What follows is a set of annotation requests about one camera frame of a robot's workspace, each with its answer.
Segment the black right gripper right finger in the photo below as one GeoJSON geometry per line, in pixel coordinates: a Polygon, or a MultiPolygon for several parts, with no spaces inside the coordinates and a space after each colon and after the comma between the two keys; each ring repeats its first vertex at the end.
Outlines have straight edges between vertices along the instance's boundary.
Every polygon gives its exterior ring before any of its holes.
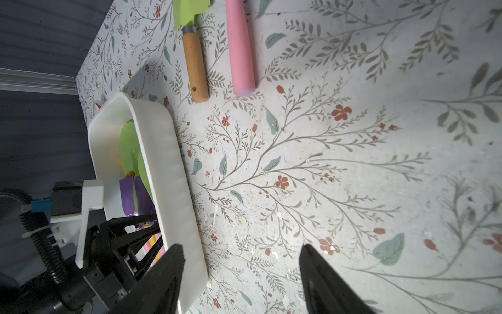
{"type": "Polygon", "coordinates": [[[301,249],[299,270],[309,313],[374,314],[310,244],[301,249]]]}

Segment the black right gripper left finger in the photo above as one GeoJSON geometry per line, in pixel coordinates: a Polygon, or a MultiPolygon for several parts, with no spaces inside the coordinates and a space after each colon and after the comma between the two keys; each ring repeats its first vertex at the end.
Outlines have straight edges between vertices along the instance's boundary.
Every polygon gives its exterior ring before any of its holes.
{"type": "Polygon", "coordinates": [[[184,264],[183,247],[172,245],[133,290],[109,312],[176,313],[184,264]]]}

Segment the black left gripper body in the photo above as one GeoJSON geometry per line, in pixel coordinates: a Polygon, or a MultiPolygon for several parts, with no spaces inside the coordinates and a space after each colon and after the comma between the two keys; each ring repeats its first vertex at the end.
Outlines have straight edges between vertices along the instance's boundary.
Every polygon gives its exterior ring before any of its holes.
{"type": "Polygon", "coordinates": [[[84,233],[77,245],[83,253],[83,265],[75,268],[68,280],[60,282],[57,292],[62,304],[71,311],[81,310],[85,303],[98,297],[111,309],[144,277],[163,247],[159,239],[142,259],[136,254],[160,232],[155,215],[114,218],[101,226],[89,226],[84,213],[84,194],[90,181],[60,181],[52,190],[52,216],[80,214],[84,233]]]}

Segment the green shovel brown handle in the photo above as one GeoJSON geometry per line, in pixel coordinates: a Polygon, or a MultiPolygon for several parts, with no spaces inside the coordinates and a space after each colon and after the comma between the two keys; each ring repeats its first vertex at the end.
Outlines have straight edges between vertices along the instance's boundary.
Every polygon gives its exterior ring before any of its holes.
{"type": "Polygon", "coordinates": [[[128,121],[123,126],[120,132],[118,148],[121,167],[125,176],[137,176],[139,174],[138,157],[141,148],[133,120],[128,121]]]}

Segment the green shovel wooden handle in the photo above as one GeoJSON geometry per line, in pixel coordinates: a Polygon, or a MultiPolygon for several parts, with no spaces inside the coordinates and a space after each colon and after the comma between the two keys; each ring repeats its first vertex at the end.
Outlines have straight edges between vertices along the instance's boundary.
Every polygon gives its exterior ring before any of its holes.
{"type": "Polygon", "coordinates": [[[146,171],[145,160],[143,158],[141,150],[139,151],[138,158],[137,158],[137,167],[138,167],[138,174],[142,180],[142,183],[144,184],[146,191],[148,192],[148,194],[150,196],[150,199],[153,200],[149,177],[148,177],[148,174],[146,171]]]}
{"type": "Polygon", "coordinates": [[[182,30],[190,92],[195,103],[209,100],[202,46],[195,27],[195,17],[207,11],[209,7],[209,0],[173,1],[174,26],[175,29],[182,30]]]}

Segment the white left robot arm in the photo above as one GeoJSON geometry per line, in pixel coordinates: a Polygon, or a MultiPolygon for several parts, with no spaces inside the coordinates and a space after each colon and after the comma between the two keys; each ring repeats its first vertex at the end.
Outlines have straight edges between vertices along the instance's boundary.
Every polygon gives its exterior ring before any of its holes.
{"type": "Polygon", "coordinates": [[[110,313],[157,311],[158,306],[148,299],[141,284],[162,248],[162,240],[144,258],[136,257],[159,233],[155,213],[83,227],[82,267],[75,265],[75,256],[63,258],[44,213],[30,209],[21,214],[20,220],[47,270],[20,287],[2,284],[2,313],[82,313],[95,297],[110,313]]]}

